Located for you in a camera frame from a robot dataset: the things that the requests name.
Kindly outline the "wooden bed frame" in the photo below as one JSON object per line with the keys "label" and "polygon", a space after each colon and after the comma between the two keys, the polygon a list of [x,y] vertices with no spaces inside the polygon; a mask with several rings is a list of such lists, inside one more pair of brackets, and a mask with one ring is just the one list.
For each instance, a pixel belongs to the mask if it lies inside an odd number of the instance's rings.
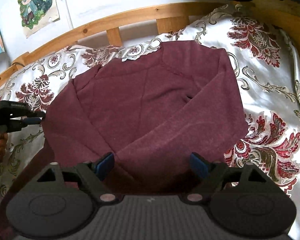
{"label": "wooden bed frame", "polygon": [[[16,58],[12,65],[0,74],[0,87],[16,71],[38,59],[76,44],[79,40],[105,31],[111,45],[121,46],[119,28],[121,26],[155,20],[158,33],[177,31],[190,23],[190,16],[206,15],[220,7],[221,2],[183,2],[154,5],[133,9],[79,26],[37,48]],[[273,0],[254,0],[245,2],[249,14],[259,20],[282,28],[294,40],[300,55],[300,5],[295,2],[274,2]]]}

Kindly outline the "anime character poster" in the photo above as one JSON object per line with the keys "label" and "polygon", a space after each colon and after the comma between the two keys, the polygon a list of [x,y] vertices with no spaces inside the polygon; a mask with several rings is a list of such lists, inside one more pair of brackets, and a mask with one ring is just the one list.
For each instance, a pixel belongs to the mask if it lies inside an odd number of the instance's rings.
{"label": "anime character poster", "polygon": [[21,25],[28,38],[48,24],[59,20],[56,0],[18,0]]}

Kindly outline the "maroon long-sleeve sweater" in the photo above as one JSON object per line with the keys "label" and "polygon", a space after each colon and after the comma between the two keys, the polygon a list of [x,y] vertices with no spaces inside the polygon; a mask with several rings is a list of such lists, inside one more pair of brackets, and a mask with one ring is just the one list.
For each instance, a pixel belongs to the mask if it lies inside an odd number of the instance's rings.
{"label": "maroon long-sleeve sweater", "polygon": [[194,184],[192,152],[224,161],[248,132],[227,52],[194,41],[91,68],[55,97],[42,126],[44,147],[0,204],[0,232],[9,226],[8,202],[51,162],[69,167],[111,152],[115,167],[105,184],[113,191],[173,192]]}

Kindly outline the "white floral satin bedspread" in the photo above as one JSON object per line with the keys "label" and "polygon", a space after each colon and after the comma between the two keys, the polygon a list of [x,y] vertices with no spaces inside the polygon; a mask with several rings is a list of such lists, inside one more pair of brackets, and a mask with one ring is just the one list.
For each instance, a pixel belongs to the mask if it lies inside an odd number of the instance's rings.
{"label": "white floral satin bedspread", "polygon": [[250,161],[292,198],[296,220],[289,231],[300,239],[300,57],[290,37],[271,23],[248,16],[240,5],[223,5],[176,32],[164,32],[128,47],[75,45],[10,74],[0,100],[45,110],[70,79],[110,60],[136,60],[161,42],[194,40],[226,50],[239,86],[248,134],[225,154],[230,166]]}

